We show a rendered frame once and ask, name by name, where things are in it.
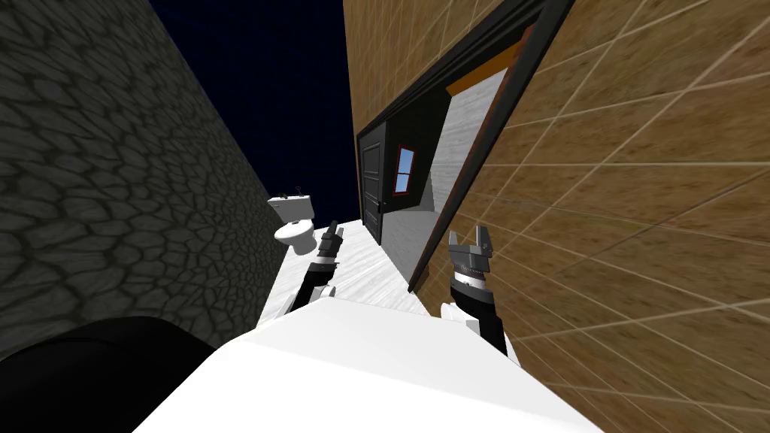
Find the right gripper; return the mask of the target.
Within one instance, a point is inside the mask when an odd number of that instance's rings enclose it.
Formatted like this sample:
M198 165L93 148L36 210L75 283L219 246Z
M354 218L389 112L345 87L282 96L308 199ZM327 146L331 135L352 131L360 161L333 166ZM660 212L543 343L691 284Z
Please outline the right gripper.
M481 274L490 273L493 246L488 228L476 225L477 245L461 245L461 240L455 231L449 231L447 244L453 266Z

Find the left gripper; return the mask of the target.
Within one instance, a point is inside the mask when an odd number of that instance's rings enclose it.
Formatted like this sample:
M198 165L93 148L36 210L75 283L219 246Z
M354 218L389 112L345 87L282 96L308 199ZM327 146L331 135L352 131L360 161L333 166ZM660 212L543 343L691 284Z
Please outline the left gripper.
M338 221L333 220L323 233L319 243L317 258L320 261L334 261L343 241L344 228L338 228Z

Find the white toilet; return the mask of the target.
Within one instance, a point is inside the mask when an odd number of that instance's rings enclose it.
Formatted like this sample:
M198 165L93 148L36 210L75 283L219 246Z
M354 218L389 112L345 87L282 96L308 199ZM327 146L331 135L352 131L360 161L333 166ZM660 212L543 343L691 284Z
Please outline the white toilet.
M274 239L291 247L297 256L313 251L317 245L314 234L314 209L311 197L299 186L296 195L283 194L270 198L267 204L280 217L283 225L275 231Z

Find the black panelled door leaf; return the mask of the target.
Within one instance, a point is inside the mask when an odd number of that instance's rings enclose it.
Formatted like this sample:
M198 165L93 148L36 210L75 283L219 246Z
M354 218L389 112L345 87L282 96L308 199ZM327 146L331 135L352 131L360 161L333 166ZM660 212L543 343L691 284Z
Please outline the black panelled door leaf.
M387 125L381 123L359 140L359 173L361 186L362 224L381 245L383 161Z

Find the red framed window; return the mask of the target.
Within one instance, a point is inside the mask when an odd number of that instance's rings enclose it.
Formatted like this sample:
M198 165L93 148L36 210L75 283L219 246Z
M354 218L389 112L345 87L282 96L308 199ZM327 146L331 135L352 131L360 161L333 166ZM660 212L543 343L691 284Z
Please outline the red framed window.
M414 149L402 145L399 146L394 175L394 196L407 195L409 193L411 174L414 169L414 159Z

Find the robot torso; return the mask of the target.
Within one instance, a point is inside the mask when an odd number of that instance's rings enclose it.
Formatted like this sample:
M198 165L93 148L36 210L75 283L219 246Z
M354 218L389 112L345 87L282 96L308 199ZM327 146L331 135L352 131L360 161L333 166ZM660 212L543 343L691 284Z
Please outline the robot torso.
M602 433L465 324L322 298L222 345L135 433Z

